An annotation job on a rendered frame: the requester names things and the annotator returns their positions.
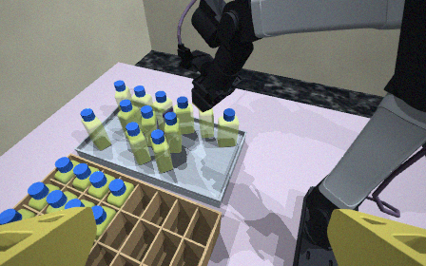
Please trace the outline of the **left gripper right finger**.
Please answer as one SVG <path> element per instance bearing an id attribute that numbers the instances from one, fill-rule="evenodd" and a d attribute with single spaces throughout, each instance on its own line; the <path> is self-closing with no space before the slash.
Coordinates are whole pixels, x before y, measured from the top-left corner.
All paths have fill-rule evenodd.
<path id="1" fill-rule="evenodd" d="M 350 209 L 332 212 L 327 236 L 338 266 L 426 266 L 426 229 Z"/>

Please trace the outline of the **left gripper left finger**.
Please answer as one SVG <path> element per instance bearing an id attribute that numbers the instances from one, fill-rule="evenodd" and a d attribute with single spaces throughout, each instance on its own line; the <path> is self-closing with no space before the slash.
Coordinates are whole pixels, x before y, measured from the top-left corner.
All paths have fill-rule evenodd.
<path id="1" fill-rule="evenodd" d="M 97 234 L 90 207 L 0 225 L 0 266 L 85 266 Z"/>

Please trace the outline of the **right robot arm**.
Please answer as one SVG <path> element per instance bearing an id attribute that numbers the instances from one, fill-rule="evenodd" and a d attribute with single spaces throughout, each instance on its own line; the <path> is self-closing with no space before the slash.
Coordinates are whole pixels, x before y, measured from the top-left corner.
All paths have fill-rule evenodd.
<path id="1" fill-rule="evenodd" d="M 358 211 L 426 143 L 426 0 L 201 0 L 191 23 L 211 48 L 219 47 L 215 61 L 231 73 L 242 69 L 261 38 L 400 29 L 388 93 L 334 169 L 308 190 L 297 266 L 338 266 L 327 236 L 332 212 Z"/>

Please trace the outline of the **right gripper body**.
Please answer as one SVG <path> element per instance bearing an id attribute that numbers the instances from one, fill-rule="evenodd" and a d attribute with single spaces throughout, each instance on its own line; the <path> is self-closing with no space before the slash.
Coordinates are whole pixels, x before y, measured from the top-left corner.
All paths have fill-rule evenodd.
<path id="1" fill-rule="evenodd" d="M 193 79 L 192 102 L 202 112 L 211 109 L 235 91 L 236 86 L 242 82 L 239 73 L 240 71 L 231 73 L 221 70 L 214 58 L 206 76 L 201 74 Z"/>

